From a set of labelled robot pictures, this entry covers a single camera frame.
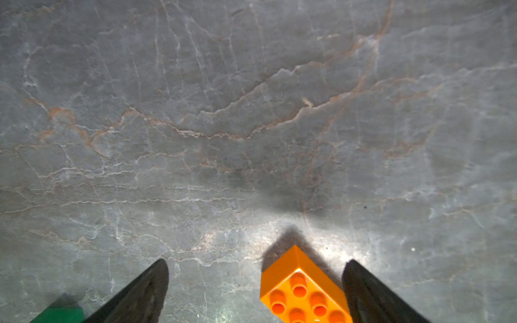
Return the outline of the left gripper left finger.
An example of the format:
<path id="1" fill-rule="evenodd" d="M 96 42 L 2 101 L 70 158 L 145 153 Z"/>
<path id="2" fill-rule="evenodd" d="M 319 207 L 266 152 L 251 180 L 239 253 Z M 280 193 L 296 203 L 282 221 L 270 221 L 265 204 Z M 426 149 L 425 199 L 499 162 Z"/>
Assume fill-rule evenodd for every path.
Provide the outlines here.
<path id="1" fill-rule="evenodd" d="M 168 265 L 160 258 L 85 321 L 158 322 L 168 284 Z"/>

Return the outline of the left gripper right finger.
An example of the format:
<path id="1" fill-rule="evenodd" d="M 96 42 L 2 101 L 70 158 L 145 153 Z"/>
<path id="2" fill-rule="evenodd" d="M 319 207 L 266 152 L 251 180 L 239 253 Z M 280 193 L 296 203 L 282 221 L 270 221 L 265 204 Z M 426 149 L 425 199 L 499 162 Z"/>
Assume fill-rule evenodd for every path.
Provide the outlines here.
<path id="1" fill-rule="evenodd" d="M 429 323 L 354 259 L 345 266 L 342 284 L 354 323 Z"/>

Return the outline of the orange long lego brick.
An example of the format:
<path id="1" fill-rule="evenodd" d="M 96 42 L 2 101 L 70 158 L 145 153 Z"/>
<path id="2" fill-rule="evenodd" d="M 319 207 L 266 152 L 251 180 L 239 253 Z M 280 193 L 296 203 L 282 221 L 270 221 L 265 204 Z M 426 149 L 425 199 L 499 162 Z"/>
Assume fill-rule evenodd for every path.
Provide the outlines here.
<path id="1" fill-rule="evenodd" d="M 353 322 L 344 292 L 296 245 L 262 273 L 260 300 L 286 323 Z"/>

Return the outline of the green lego plate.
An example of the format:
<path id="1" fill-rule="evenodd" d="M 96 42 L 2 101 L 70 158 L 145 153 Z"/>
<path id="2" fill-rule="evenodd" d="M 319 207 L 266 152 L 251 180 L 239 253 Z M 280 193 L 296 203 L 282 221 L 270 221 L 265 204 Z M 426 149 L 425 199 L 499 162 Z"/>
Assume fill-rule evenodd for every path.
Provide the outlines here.
<path id="1" fill-rule="evenodd" d="M 82 323 L 85 320 L 80 307 L 53 307 L 43 310 L 30 323 Z"/>

